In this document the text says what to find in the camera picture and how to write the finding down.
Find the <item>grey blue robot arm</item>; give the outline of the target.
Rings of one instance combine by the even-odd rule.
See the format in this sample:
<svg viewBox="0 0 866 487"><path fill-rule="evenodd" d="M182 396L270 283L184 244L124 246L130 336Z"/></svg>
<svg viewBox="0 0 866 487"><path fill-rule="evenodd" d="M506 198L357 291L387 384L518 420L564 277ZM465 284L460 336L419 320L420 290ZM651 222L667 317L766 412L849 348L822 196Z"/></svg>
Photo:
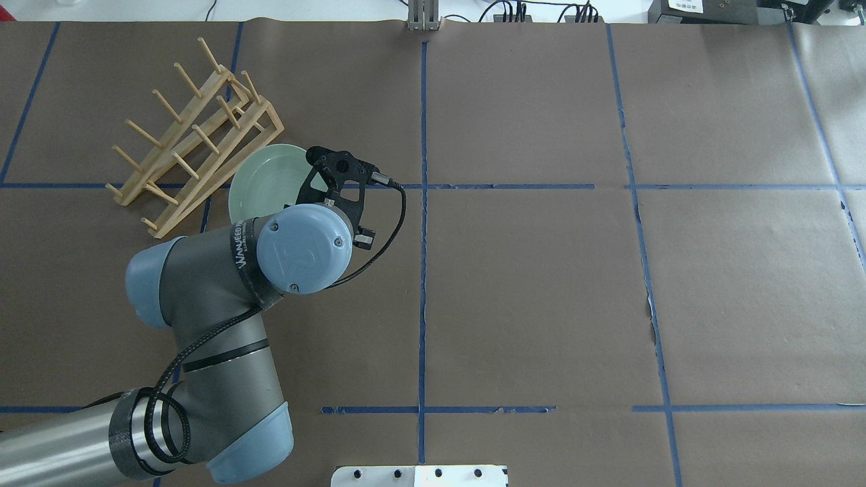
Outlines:
<svg viewBox="0 0 866 487"><path fill-rule="evenodd" d="M358 234L358 212L327 198L139 252L128 299L177 356L154 386L2 434L3 486L112 486L196 463L237 484L281 465L293 425L262 315L337 283Z"/></svg>

